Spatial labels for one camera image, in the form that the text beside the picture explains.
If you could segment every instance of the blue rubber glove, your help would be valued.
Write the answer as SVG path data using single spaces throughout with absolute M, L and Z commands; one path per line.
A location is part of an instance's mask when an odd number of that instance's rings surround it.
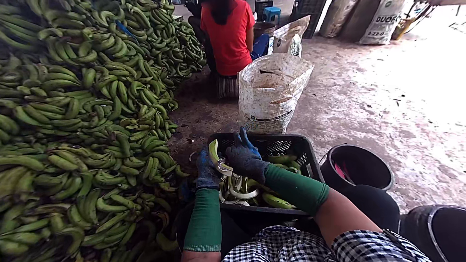
M 233 134 L 235 145 L 226 149 L 228 165 L 240 176 L 250 177 L 260 184 L 265 184 L 265 168 L 270 162 L 262 161 L 257 147 L 247 139 L 246 129 L 240 127 L 240 133 Z
M 213 165 L 209 157 L 208 148 L 205 145 L 199 154 L 196 162 L 198 167 L 199 176 L 196 181 L 196 191 L 201 188 L 210 188 L 219 190 L 221 175 Z

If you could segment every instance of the plastic crate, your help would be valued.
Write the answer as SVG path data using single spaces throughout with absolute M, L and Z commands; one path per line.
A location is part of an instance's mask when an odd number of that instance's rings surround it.
M 248 134 L 249 141 L 259 149 L 259 153 L 264 156 L 279 156 L 292 153 L 297 156 L 296 162 L 301 165 L 301 173 L 304 176 L 314 178 L 325 183 L 320 171 L 317 159 L 315 158 L 312 144 L 309 140 L 300 135 L 256 135 Z M 218 151 L 225 154 L 227 147 L 234 145 L 233 133 L 216 133 L 210 136 L 209 143 L 218 141 Z M 221 204 L 221 208 L 236 212 L 257 212 L 262 214 L 276 214 L 283 219 L 309 216 L 304 211 L 298 209 L 283 209 L 273 207 L 253 207 L 243 205 Z
M 290 21 L 296 21 L 301 17 L 311 15 L 308 28 L 302 36 L 303 38 L 312 38 L 314 36 L 317 23 L 319 22 L 326 1 L 327 0 L 295 0 L 290 15 Z
M 317 23 L 319 22 L 319 18 L 321 16 L 321 13 L 316 13 L 316 14 L 305 14 L 306 15 L 311 15 L 311 19 L 309 20 L 309 25 L 306 31 L 302 34 L 303 38 L 312 38 L 315 33 L 315 29 L 317 28 Z
M 262 15 L 264 14 L 264 8 L 274 6 L 273 0 L 256 0 L 254 5 L 254 11 L 257 12 L 257 21 L 263 21 Z
M 301 14 L 322 13 L 326 1 L 327 0 L 296 0 L 293 9 L 296 8 L 297 12 Z

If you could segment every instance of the black bucket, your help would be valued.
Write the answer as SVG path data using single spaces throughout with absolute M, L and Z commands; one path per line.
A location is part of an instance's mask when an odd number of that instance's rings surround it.
M 432 262 L 463 262 L 466 249 L 466 208 L 448 205 L 421 206 L 402 221 L 400 234 Z
M 325 182 L 337 191 L 355 185 L 387 191 L 393 185 L 388 165 L 374 153 L 356 145 L 334 146 L 320 169 Z

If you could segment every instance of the stool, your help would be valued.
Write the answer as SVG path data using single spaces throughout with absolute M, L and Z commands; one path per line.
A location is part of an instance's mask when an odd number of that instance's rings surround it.
M 278 7 L 266 7 L 264 8 L 264 13 L 262 14 L 262 20 L 264 20 L 264 16 L 265 17 L 265 22 L 271 22 L 272 21 L 272 18 L 274 16 L 274 23 L 279 25 L 280 24 L 280 13 L 281 13 L 281 9 L 278 8 Z

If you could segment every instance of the plantain pile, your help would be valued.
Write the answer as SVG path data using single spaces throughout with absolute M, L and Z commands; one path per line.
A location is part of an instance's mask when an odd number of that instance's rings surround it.
M 3 261 L 149 262 L 178 248 L 189 174 L 170 156 L 173 92 L 204 54 L 163 1 L 0 5 Z

